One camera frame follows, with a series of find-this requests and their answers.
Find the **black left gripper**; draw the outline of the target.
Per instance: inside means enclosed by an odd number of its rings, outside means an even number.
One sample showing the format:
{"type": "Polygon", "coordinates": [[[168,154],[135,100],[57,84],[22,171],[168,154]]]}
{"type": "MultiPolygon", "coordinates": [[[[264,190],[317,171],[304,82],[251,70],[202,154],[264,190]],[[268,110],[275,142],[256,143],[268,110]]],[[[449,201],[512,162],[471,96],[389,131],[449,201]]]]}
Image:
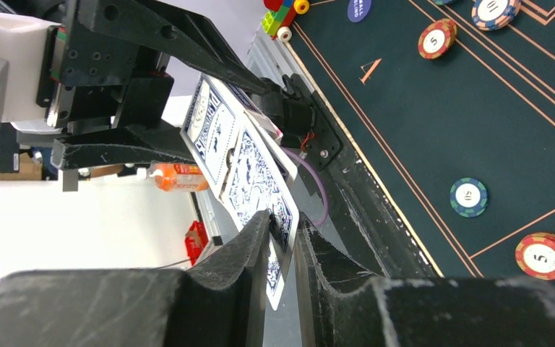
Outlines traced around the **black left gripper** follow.
{"type": "Polygon", "coordinates": [[[62,137],[51,163],[62,171],[125,163],[196,161],[180,131],[159,125],[173,78],[167,54],[255,95],[268,84],[247,69],[213,22],[161,1],[65,1],[48,29],[37,102],[46,123],[115,129],[62,137]]]}

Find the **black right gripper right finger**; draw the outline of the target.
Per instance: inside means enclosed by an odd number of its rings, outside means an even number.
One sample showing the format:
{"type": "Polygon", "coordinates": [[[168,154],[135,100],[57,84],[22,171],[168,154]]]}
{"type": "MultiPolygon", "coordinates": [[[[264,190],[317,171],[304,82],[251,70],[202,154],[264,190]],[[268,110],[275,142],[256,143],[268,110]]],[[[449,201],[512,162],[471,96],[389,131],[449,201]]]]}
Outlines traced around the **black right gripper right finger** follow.
{"type": "Polygon", "coordinates": [[[555,289],[516,278],[386,278],[301,215],[294,244],[304,346],[555,346],[555,289]]]}

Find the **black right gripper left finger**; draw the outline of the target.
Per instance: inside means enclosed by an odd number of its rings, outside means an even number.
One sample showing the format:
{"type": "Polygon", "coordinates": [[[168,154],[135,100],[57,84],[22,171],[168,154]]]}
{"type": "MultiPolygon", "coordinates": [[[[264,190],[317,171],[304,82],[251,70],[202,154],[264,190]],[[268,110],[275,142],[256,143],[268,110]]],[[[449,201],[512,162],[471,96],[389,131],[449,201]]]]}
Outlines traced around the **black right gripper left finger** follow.
{"type": "Polygon", "coordinates": [[[188,270],[34,270],[0,280],[0,346],[260,346],[271,215],[188,270]]]}

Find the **blue white card deck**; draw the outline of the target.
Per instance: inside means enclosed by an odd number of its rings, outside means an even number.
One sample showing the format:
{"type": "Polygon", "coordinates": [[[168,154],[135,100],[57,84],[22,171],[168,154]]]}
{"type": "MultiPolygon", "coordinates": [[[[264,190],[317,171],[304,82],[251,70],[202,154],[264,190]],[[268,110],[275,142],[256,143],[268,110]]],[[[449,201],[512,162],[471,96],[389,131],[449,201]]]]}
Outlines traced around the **blue white card deck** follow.
{"type": "Polygon", "coordinates": [[[280,149],[283,132],[241,88],[201,74],[181,136],[217,198],[224,191],[228,154],[235,148],[244,119],[258,129],[286,184],[292,186],[297,177],[293,161],[280,149]]]}

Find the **purple small blind button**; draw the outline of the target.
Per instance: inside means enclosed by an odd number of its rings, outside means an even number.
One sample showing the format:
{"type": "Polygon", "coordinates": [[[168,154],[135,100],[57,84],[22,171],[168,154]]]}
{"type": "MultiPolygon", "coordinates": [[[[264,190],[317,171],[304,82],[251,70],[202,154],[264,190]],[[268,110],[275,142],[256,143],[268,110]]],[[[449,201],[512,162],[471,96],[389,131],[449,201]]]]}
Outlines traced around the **purple small blind button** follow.
{"type": "Polygon", "coordinates": [[[369,15],[372,4],[372,0],[349,0],[347,8],[348,19],[352,23],[361,22],[369,15]]]}

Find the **orange yellow poker chip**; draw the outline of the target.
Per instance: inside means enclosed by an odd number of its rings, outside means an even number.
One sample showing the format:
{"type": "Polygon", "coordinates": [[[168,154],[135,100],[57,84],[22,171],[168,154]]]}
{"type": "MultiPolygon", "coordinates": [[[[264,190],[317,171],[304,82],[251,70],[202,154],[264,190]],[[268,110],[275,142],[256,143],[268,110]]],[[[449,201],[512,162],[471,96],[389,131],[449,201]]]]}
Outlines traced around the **orange yellow poker chip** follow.
{"type": "Polygon", "coordinates": [[[418,52],[424,59],[437,59],[444,55],[455,43],[457,24],[443,18],[431,23],[418,38],[418,52]]]}

